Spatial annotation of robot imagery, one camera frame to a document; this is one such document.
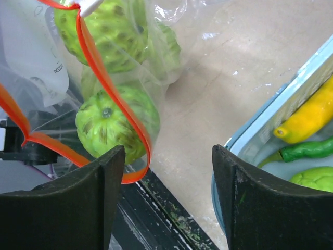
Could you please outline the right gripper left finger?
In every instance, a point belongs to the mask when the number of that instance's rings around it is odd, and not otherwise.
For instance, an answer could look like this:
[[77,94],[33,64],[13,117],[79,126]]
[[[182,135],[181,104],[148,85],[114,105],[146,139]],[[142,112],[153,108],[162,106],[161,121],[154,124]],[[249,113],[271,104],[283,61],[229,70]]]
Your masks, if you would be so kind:
[[124,147],[29,191],[1,194],[1,249],[108,249]]

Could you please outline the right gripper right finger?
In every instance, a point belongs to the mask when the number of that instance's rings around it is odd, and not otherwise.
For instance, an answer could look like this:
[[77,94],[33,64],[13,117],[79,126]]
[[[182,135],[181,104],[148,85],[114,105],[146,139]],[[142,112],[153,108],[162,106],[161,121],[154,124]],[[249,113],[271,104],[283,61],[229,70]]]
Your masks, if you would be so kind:
[[280,179],[221,145],[212,164],[230,249],[332,249],[332,194]]

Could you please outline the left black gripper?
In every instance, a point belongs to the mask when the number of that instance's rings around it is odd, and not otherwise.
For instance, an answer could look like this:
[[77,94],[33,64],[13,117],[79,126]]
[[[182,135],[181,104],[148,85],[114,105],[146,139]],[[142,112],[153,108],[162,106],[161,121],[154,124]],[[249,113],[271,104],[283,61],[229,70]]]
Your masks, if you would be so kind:
[[[32,124],[41,127],[52,138],[72,145],[78,139],[75,128],[75,111],[68,111],[62,115],[55,115],[47,111],[32,110],[28,112]],[[57,162],[59,153],[39,143],[27,142],[24,146],[24,136],[11,118],[1,121],[1,128],[5,129],[4,148],[1,159],[6,161],[21,161],[25,165],[47,165]]]

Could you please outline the clear orange-zip bag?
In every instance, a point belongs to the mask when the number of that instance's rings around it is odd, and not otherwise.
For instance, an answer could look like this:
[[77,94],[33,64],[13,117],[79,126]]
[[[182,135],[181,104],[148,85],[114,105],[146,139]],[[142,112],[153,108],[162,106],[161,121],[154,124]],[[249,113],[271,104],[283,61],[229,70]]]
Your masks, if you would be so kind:
[[[138,134],[146,154],[130,165],[125,164],[122,183],[141,180],[149,169],[153,139],[132,108],[120,96],[118,86],[138,88],[147,93],[160,116],[167,88],[149,71],[148,53],[142,64],[127,72],[109,73],[85,23],[103,1],[1,1],[1,121],[11,118],[24,136],[21,144],[39,143],[59,153],[66,170],[82,167],[97,159],[86,151],[79,137],[69,145],[51,137],[32,124],[28,112],[47,111],[57,116],[68,111],[76,114],[85,100],[81,77],[89,67],[103,89],[126,116]],[[158,34],[157,22],[174,30],[181,47],[183,71],[191,47],[204,29],[209,16],[207,1],[145,1],[148,37]],[[82,64],[66,49],[55,24],[54,10],[76,10],[76,33],[88,62]]]

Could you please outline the green custard apple toy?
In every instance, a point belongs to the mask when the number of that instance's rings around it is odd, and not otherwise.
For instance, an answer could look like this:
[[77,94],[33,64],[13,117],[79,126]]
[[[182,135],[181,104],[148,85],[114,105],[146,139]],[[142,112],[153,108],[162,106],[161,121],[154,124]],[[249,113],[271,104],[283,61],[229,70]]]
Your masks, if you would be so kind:
[[[76,33],[76,10],[54,10],[55,24],[68,52],[88,62]],[[85,23],[109,73],[127,72],[147,58],[145,1],[103,1]]]

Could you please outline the green chayote toy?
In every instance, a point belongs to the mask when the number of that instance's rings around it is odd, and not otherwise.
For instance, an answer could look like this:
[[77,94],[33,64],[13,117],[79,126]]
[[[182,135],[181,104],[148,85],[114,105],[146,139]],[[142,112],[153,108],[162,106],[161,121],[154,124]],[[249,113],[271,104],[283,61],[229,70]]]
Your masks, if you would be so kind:
[[296,173],[289,182],[332,193],[332,167],[320,166]]

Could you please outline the light blue plastic basket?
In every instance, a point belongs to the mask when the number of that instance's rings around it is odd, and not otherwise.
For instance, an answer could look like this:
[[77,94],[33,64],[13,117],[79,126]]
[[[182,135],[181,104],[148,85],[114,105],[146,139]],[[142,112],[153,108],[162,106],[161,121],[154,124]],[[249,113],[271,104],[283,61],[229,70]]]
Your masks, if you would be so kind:
[[[293,112],[309,98],[332,75],[332,36],[297,71],[293,78],[284,84],[228,141],[224,148],[242,160],[257,166],[266,156],[279,147],[286,145],[273,136],[273,130],[289,118]],[[287,170],[286,164],[271,163],[263,170],[284,180],[289,180],[297,171],[309,168],[300,163],[292,163]],[[213,170],[211,195],[214,212],[226,236],[219,192],[224,198],[228,192],[218,191],[217,183],[223,184],[223,174]]]

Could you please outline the green chili pepper toy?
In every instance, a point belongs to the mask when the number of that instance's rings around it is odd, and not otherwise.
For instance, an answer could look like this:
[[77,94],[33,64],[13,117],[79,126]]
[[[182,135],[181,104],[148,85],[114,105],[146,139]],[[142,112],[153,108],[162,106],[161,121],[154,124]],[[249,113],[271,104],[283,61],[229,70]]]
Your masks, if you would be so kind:
[[332,136],[322,141],[289,144],[266,157],[257,167],[262,168],[264,165],[274,161],[289,163],[299,159],[325,158],[330,155],[332,155]]

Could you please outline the yellow banana toy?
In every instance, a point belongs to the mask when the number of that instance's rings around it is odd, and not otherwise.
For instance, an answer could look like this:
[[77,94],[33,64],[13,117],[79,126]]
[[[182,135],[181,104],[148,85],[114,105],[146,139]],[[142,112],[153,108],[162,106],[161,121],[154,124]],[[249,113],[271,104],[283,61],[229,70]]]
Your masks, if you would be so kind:
[[332,78],[278,126],[273,135],[286,143],[306,140],[332,119]]

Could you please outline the black aluminium base frame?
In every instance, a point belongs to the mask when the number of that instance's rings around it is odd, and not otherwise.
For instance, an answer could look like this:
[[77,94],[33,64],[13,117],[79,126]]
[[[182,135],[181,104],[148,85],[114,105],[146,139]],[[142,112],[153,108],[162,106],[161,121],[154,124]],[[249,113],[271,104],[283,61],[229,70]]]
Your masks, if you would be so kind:
[[111,249],[217,249],[152,172],[120,188]]

